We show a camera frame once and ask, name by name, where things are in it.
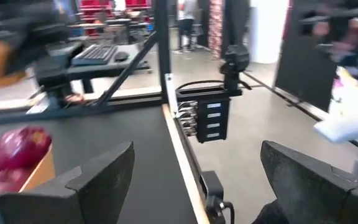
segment person's leg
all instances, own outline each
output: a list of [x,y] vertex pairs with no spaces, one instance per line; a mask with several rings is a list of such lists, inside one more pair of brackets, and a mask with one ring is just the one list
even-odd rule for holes
[[266,204],[252,224],[289,224],[278,200]]
[[182,36],[184,34],[184,20],[179,20],[178,21],[178,30],[179,30],[179,36],[178,36],[178,49],[176,51],[174,51],[173,53],[175,54],[180,54],[183,53],[183,47],[182,47]]
[[193,19],[188,19],[187,20],[187,38],[189,40],[189,43],[187,45],[187,49],[188,50],[191,50],[191,43],[192,43],[192,38],[193,38],[193,23],[194,23],[194,20]]

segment computer mouse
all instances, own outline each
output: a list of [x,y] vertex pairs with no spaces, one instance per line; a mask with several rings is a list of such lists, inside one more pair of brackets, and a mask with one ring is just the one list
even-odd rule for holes
[[123,62],[127,60],[129,57],[129,54],[127,52],[117,52],[114,56],[115,62]]

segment white pillar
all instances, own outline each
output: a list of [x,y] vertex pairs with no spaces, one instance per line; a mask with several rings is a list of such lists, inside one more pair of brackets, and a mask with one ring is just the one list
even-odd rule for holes
[[289,0],[251,1],[248,37],[251,62],[275,63],[278,61],[288,4]]

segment black table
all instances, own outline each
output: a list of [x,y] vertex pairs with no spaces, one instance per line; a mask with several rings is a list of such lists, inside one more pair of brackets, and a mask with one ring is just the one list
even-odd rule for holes
[[[118,223],[197,223],[160,106],[30,124],[52,134],[57,175],[134,141],[134,174]],[[0,136],[24,125],[0,125]]]
[[[111,60],[107,65],[90,65],[90,66],[76,66],[70,67],[67,70],[67,76],[69,80],[81,80],[85,93],[93,93],[93,87],[91,84],[92,78],[104,78],[104,77],[116,77],[129,66],[133,61],[137,53],[139,52],[136,44],[131,45],[118,45],[116,53],[111,57]],[[123,62],[115,62],[114,56],[118,52],[127,52],[129,57]],[[139,63],[136,70],[149,70],[150,66],[146,60]]]

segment black pants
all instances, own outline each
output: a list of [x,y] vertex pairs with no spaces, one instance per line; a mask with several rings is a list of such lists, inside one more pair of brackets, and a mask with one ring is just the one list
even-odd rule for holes
[[193,22],[194,19],[182,19],[179,20],[179,50],[183,49],[182,46],[182,36],[186,35],[188,40],[189,40],[189,44],[187,45],[188,49],[191,49],[191,33],[193,32]]
[[277,200],[266,204],[252,224],[289,224]]

